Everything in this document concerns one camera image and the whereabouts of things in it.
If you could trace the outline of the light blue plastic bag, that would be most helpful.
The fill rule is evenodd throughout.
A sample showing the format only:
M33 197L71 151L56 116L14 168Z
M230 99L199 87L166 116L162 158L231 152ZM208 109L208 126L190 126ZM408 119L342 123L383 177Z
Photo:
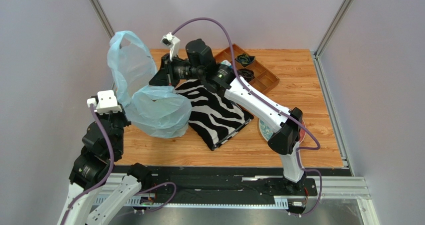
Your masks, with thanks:
M128 120L151 137L183 136L189 127L191 102L172 86L149 85L158 70L148 47L128 30L116 32L109 45L107 65Z

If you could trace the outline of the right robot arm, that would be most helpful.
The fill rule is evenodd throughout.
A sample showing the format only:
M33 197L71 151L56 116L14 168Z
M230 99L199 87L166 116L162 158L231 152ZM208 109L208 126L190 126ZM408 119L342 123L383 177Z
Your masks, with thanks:
M197 79L208 91L241 105L273 131L267 143L280 155L284 178L298 185L303 182L305 173L296 155L303 117L300 109L288 109L261 94L239 77L233 66L218 63L202 39L186 45L186 59L178 57L180 40L175 36L167 34L161 43L170 52L162 56L160 69L149 85L176 86L182 79Z

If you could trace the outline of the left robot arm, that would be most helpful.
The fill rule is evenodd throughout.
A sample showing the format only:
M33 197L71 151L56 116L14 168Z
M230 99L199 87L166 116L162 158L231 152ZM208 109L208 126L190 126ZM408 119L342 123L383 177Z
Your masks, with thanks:
M60 225L107 225L137 192L153 185L152 171L135 163L109 197L91 211L109 177L109 170L123 155L124 128L131 123L124 112L96 114L82 138L80 156L70 173L67 200Z

